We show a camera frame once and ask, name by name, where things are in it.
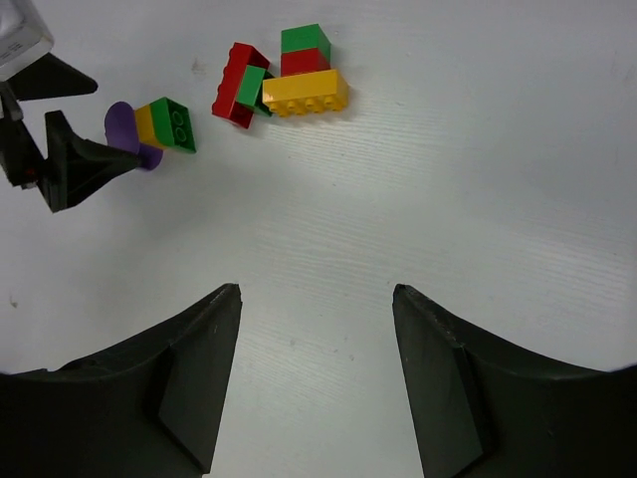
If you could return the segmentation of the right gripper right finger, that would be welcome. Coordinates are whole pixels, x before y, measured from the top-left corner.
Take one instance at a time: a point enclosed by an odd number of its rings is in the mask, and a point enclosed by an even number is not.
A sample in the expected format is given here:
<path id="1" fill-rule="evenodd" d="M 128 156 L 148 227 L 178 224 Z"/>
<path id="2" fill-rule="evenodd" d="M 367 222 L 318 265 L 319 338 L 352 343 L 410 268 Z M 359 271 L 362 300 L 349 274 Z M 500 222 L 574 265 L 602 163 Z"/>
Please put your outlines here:
<path id="1" fill-rule="evenodd" d="M 632 477 L 636 369 L 526 350 L 408 285 L 393 292 L 402 370 L 427 477 Z"/>

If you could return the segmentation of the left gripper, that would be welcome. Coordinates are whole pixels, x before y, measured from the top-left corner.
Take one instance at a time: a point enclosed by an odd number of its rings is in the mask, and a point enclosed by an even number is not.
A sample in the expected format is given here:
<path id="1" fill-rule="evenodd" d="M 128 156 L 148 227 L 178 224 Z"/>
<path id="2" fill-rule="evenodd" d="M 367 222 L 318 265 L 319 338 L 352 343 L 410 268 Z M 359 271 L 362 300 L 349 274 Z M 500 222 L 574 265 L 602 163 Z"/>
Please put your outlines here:
<path id="1" fill-rule="evenodd" d="M 53 213 L 70 209 L 141 165 L 131 152 L 79 137 L 62 111 L 45 114 L 44 159 L 18 101 L 90 95 L 99 85 L 48 53 L 1 85 L 1 166 L 12 186 L 38 188 Z"/>

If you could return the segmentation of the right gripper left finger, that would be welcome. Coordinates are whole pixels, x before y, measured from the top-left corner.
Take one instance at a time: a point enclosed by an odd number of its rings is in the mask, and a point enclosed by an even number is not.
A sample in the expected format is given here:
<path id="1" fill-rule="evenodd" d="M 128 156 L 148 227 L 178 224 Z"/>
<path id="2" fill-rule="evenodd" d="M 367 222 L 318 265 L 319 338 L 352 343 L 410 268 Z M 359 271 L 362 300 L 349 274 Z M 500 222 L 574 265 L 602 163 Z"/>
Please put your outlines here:
<path id="1" fill-rule="evenodd" d="M 242 310 L 226 284 L 56 370 L 1 377 L 5 477 L 201 477 L 217 443 Z"/>

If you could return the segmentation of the purple oval lego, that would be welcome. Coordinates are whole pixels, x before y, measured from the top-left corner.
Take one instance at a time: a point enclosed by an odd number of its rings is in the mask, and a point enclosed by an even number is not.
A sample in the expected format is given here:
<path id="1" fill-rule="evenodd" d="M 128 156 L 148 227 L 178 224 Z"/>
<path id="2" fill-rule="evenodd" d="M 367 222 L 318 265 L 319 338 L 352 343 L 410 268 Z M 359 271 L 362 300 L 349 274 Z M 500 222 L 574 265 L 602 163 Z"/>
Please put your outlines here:
<path id="1" fill-rule="evenodd" d="M 140 158 L 140 168 L 153 170 L 161 162 L 163 150 L 143 143 L 139 139 L 132 106 L 126 102 L 116 102 L 109 107 L 105 120 L 106 143 L 118 149 L 136 153 Z"/>

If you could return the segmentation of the small yellow lego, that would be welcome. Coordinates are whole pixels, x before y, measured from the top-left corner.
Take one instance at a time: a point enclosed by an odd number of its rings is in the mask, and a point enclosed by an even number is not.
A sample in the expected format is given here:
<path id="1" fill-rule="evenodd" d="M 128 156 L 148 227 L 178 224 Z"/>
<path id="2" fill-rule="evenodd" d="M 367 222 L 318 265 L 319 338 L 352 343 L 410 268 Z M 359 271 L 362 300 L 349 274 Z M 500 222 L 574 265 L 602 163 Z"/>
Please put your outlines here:
<path id="1" fill-rule="evenodd" d="M 156 137 L 150 105 L 135 110 L 134 118 L 139 141 L 155 148 L 165 149 Z"/>

